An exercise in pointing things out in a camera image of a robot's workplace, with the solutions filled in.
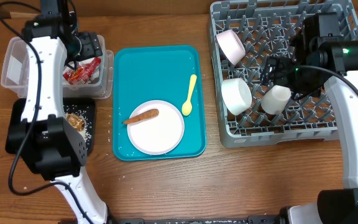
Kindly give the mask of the white cup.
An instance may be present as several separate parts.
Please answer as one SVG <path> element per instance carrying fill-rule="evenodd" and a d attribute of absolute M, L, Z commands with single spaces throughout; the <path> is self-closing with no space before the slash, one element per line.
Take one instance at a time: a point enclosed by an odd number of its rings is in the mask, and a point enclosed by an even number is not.
<path fill-rule="evenodd" d="M 281 113 L 291 97 L 291 90 L 274 85 L 262 98 L 261 107 L 268 114 Z"/>

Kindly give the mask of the white napkin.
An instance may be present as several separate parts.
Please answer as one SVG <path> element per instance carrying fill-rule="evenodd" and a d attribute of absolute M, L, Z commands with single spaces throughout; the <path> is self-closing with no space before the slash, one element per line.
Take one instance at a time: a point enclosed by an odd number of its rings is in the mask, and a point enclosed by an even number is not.
<path fill-rule="evenodd" d="M 63 73 L 63 79 L 71 85 L 82 85 L 91 83 L 99 77 L 99 70 L 96 69 L 91 73 L 90 69 L 78 67 L 76 70 L 68 69 Z"/>

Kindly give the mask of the red snack wrapper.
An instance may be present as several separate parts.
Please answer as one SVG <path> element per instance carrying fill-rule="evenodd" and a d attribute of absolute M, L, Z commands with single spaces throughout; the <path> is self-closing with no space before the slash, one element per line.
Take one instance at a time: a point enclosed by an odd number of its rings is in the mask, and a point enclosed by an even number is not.
<path fill-rule="evenodd" d="M 66 67 L 63 71 L 63 79 L 70 85 L 89 84 L 100 76 L 102 59 L 100 57 L 80 61 L 76 70 Z"/>

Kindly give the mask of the white bowl with food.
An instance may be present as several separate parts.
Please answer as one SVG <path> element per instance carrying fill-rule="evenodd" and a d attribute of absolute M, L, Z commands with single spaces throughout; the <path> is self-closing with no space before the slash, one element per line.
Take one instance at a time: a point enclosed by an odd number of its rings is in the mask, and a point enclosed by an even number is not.
<path fill-rule="evenodd" d="M 246 111 L 252 104 L 250 89 L 241 78 L 224 80 L 221 85 L 221 93 L 226 108 L 235 116 Z"/>

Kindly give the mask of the pink bowl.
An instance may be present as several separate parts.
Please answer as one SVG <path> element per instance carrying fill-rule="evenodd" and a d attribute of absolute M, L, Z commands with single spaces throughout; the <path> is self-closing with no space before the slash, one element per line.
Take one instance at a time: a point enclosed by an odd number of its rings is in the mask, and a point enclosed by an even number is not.
<path fill-rule="evenodd" d="M 246 50 L 238 35 L 231 29 L 216 36 L 220 49 L 225 57 L 233 64 L 238 64 L 246 55 Z"/>

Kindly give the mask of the orange carrot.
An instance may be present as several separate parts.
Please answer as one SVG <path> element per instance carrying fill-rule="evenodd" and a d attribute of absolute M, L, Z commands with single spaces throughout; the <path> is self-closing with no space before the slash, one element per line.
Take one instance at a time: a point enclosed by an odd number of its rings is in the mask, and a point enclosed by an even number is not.
<path fill-rule="evenodd" d="M 132 118 L 129 118 L 125 121 L 123 121 L 123 124 L 133 124 L 133 123 L 138 123 L 140 121 L 144 121 L 147 119 L 152 119 L 154 117 L 157 117 L 159 115 L 159 110 L 158 109 L 151 109 L 148 111 L 145 111 L 141 114 L 138 114 Z"/>

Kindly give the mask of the yellow plastic spoon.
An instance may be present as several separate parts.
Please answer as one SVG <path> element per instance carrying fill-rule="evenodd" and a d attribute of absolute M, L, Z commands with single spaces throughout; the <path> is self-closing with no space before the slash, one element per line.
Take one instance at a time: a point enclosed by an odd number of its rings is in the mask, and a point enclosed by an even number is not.
<path fill-rule="evenodd" d="M 197 76 L 195 74 L 192 74 L 190 77 L 187 98 L 181 107 L 181 112 L 182 112 L 183 116 L 189 116 L 192 111 L 193 107 L 191 104 L 191 97 L 192 97 L 192 94 L 193 94 L 193 91 L 194 91 L 194 88 L 196 85 L 196 81 L 197 81 Z"/>

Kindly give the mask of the pink plate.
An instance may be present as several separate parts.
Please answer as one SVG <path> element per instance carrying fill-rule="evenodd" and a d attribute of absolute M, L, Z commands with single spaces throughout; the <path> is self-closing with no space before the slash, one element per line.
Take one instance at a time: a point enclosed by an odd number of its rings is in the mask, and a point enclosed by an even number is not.
<path fill-rule="evenodd" d="M 142 103 L 130 117 L 133 118 L 152 109 L 158 110 L 158 115 L 127 124 L 127 134 L 132 145 L 140 152 L 161 155 L 179 145 L 185 132 L 185 122 L 175 106 L 162 100 Z"/>

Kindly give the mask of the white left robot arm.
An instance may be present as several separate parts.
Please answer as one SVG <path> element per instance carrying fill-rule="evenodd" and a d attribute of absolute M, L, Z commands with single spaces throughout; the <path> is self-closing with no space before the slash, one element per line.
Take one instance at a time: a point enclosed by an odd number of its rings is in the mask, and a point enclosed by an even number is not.
<path fill-rule="evenodd" d="M 18 123 L 8 130 L 6 150 L 56 187 L 78 223 L 114 223 L 86 171 L 87 146 L 66 120 L 63 69 L 102 56 L 97 35 L 78 31 L 72 1 L 41 1 L 37 16 L 17 36 L 29 56 L 27 96 Z"/>

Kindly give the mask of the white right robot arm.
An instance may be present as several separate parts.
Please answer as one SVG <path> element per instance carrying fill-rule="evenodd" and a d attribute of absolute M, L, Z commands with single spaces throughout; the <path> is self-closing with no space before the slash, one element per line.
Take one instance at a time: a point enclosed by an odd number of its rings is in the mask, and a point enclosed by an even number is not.
<path fill-rule="evenodd" d="M 358 223 L 358 40 L 346 40 L 335 12 L 303 21 L 292 38 L 292 58 L 269 57 L 263 83 L 285 86 L 292 99 L 327 94 L 339 133 L 343 188 L 323 190 L 317 201 L 286 208 L 286 223 Z"/>

